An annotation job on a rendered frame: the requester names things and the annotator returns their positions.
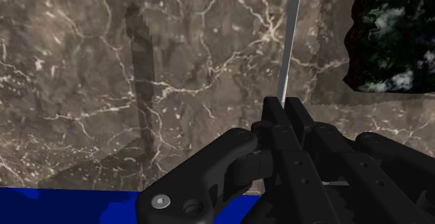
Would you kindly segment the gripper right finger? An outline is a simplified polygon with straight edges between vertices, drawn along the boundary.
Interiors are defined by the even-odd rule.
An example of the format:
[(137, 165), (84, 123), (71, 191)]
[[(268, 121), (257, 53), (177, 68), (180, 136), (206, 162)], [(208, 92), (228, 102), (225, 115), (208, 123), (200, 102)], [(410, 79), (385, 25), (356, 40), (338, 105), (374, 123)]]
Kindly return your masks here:
[(373, 224), (435, 224), (435, 158), (378, 133), (349, 140), (315, 122), (298, 98), (287, 98), (284, 110), (320, 175), (344, 178), (364, 216), (380, 216)]

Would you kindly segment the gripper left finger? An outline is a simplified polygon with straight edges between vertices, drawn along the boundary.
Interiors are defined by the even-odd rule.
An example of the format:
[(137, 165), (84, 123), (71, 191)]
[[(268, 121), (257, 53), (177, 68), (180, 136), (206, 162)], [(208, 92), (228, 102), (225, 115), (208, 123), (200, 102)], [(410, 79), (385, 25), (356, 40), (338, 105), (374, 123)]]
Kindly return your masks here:
[(137, 224), (213, 224), (257, 179), (266, 192), (240, 224), (340, 224), (303, 150), (314, 125), (298, 98), (264, 98), (261, 121), (250, 130), (228, 130), (143, 190)]

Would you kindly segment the grey knife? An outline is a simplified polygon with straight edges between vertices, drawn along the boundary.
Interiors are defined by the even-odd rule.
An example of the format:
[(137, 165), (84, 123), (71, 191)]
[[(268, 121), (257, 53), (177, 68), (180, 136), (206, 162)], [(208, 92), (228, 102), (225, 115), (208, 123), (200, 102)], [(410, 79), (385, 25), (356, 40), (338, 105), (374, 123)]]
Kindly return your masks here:
[(300, 5), (300, 0), (288, 0), (287, 3), (287, 20), (286, 20), (285, 39), (284, 39), (284, 50), (282, 55), (282, 64), (280, 68), (279, 79), (277, 83), (277, 97), (282, 105), (284, 104), (286, 93), (287, 93), (287, 85), (289, 80), (289, 67), (290, 67), (291, 53), (292, 53), (299, 5)]

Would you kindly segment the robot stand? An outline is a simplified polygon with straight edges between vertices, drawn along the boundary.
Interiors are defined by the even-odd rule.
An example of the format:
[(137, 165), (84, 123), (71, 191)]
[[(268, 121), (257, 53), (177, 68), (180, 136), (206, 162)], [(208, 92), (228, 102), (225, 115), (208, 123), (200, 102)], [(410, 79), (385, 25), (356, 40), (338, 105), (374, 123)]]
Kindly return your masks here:
[(435, 0), (355, 0), (344, 82), (365, 93), (435, 93)]

